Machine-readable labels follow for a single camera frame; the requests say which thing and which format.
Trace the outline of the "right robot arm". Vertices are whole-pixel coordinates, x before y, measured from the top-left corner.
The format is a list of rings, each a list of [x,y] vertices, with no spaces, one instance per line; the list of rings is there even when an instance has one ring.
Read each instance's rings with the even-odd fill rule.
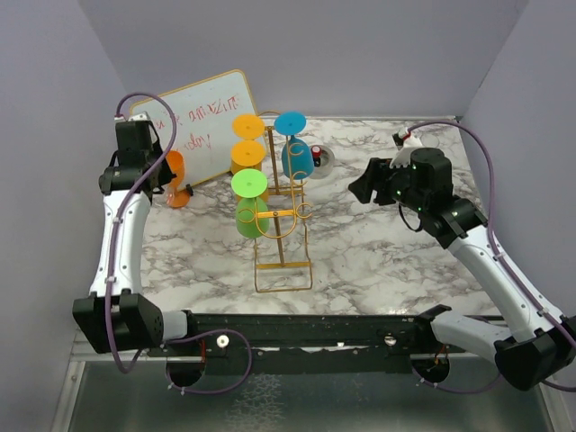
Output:
[[[409,153],[409,163],[373,157],[349,191],[362,204],[397,204],[414,211],[420,228],[448,250],[474,276],[506,322],[504,327],[476,321],[437,307],[413,330],[415,345],[433,352],[460,347],[495,364],[521,391],[544,382],[575,357],[570,338],[575,319],[553,306],[496,249],[486,217],[470,200],[454,193],[452,164],[437,148]]]

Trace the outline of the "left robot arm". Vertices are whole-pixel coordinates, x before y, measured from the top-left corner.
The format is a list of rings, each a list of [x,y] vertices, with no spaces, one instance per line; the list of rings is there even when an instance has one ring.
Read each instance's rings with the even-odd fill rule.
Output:
[[[89,294],[74,301],[72,314],[98,354],[167,342],[189,355],[198,347],[198,332],[188,326],[186,312],[162,311],[144,297],[140,271],[152,198],[176,176],[147,116],[118,120],[115,133],[117,149],[98,180],[104,209],[99,264]]]

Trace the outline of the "clear champagne flute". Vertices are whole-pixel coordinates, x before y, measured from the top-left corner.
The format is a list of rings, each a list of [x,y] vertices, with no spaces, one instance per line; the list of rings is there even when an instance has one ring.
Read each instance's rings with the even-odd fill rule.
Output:
[[[438,148],[440,146],[439,138],[434,134],[422,134],[420,140],[422,145],[427,148]]]

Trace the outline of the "yellow plastic wine glass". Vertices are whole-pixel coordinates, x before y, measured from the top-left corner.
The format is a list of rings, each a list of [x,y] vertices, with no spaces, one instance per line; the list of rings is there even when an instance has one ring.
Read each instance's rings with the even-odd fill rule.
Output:
[[[246,113],[234,119],[232,129],[243,140],[255,140],[264,134],[266,126],[259,116]]]
[[[265,157],[266,150],[258,141],[239,141],[230,151],[230,171],[235,175],[237,172],[247,168],[261,170]]]

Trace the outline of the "green plastic wine glass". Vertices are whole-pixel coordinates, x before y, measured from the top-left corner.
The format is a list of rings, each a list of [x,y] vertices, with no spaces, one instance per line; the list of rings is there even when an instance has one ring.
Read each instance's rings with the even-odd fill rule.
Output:
[[[267,191],[266,176],[257,169],[238,171],[231,180],[234,194],[239,198],[235,217],[237,230],[248,239],[257,239],[267,233],[269,219],[259,219],[259,212],[267,212],[266,202],[261,195]]]

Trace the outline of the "blue plastic wine glass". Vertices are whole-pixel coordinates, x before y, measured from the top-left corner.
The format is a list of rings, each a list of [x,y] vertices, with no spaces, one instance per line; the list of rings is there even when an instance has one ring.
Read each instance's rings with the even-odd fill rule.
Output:
[[[291,180],[303,180],[314,171],[309,146],[297,137],[307,125],[306,117],[300,112],[284,112],[274,121],[274,128],[287,138],[281,153],[283,173]]]

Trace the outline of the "orange plastic wine glass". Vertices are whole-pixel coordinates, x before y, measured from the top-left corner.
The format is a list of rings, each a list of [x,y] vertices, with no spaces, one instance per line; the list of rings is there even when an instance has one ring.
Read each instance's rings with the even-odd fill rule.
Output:
[[[166,155],[166,162],[174,175],[166,188],[166,204],[173,209],[185,207],[190,200],[190,194],[186,189],[179,189],[185,178],[184,157],[180,152],[170,150]]]

